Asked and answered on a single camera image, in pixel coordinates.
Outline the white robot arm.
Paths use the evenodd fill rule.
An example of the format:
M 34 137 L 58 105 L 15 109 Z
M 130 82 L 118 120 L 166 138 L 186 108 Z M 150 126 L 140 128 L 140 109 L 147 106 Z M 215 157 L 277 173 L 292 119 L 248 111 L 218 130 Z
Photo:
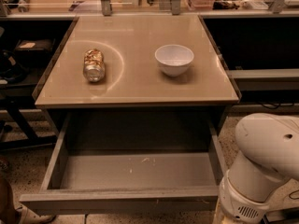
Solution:
M 299 117 L 254 113 L 235 126 L 238 153 L 220 183 L 213 224 L 258 224 L 274 192 L 299 180 Z

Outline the yellow foam-padded gripper finger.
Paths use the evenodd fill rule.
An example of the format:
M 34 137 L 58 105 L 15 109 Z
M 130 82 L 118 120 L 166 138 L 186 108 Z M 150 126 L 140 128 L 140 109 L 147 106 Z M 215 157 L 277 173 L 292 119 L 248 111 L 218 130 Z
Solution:
M 221 202 L 217 201 L 212 224 L 223 224 L 224 214 L 221 209 Z

